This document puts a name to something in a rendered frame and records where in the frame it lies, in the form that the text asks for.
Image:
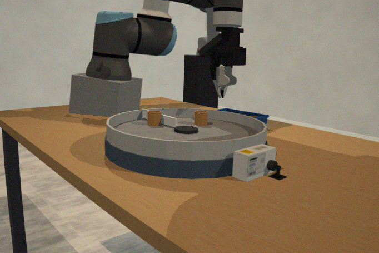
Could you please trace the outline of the blue crate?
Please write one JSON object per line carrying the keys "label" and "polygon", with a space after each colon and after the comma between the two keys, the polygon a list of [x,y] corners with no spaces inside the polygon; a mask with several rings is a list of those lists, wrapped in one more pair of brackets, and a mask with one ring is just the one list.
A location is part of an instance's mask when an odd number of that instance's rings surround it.
{"label": "blue crate", "polygon": [[234,109],[230,109],[230,108],[223,108],[223,109],[219,109],[218,111],[229,111],[229,112],[233,112],[233,113],[245,114],[246,116],[257,116],[255,118],[258,119],[258,120],[260,120],[260,121],[262,121],[262,122],[264,122],[265,125],[267,126],[267,129],[268,129],[267,118],[269,118],[269,115],[264,115],[264,114],[260,114],[260,113],[253,113],[253,112],[247,112],[247,111],[234,110]]}

